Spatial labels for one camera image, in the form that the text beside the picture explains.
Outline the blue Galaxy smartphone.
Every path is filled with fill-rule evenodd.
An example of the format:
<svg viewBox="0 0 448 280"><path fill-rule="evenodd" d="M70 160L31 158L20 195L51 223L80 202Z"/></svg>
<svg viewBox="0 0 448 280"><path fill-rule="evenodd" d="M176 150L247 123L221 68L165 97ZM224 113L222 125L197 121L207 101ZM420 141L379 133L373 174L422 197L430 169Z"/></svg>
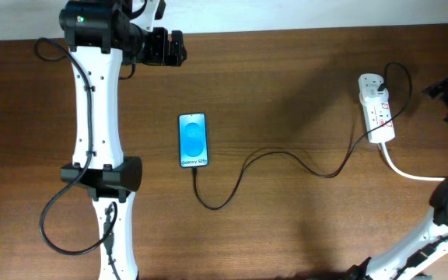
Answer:
<svg viewBox="0 0 448 280"><path fill-rule="evenodd" d="M204 113L178 117L180 166L193 168L208 165L208 141Z"/></svg>

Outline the white power strip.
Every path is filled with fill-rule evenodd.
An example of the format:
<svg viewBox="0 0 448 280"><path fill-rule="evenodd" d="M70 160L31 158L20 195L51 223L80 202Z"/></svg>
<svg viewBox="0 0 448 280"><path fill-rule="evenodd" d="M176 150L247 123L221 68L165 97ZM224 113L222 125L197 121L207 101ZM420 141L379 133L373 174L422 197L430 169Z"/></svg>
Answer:
<svg viewBox="0 0 448 280"><path fill-rule="evenodd" d="M394 125L390 120L389 92L387 96L380 98L363 98L359 90L359 100L366 123L366 130L369 132L369 142L380 144L388 142L395 137Z"/></svg>

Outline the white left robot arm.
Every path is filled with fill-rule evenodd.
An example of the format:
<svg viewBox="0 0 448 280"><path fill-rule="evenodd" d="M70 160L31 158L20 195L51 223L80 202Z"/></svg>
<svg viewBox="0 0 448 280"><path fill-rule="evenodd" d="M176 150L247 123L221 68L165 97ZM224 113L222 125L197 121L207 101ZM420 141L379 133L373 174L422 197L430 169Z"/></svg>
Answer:
<svg viewBox="0 0 448 280"><path fill-rule="evenodd" d="M84 187L92 200L102 243L101 279L137 279L132 210L142 161L126 156L118 128L121 67L179 67L187 58L183 34L155 27L163 0L69 1L59 23L73 58L77 132L64 182Z"/></svg>

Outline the white charger plug adapter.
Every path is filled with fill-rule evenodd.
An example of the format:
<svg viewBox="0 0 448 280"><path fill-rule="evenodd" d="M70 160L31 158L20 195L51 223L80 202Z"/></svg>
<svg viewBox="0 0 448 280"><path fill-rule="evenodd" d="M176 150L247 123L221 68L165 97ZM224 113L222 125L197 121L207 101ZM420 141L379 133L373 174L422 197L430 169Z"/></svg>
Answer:
<svg viewBox="0 0 448 280"><path fill-rule="evenodd" d="M383 77L373 73L362 74L359 77L359 89L362 97L366 99L388 95Z"/></svg>

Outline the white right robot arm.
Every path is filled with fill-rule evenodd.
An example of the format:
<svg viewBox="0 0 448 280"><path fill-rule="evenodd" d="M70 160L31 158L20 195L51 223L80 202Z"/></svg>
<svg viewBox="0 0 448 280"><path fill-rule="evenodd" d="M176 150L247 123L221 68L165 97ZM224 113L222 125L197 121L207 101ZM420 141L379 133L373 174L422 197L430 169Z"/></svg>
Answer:
<svg viewBox="0 0 448 280"><path fill-rule="evenodd" d="M395 137L390 118L389 92L385 78L372 73L358 80L359 100L369 133L392 170L412 180L434 181L439 185L429 199L423 221L397 245L377 257L369 257L346 271L343 279L413 279L429 265L448 254L448 177L415 176L399 170L390 158L386 143Z"/></svg>

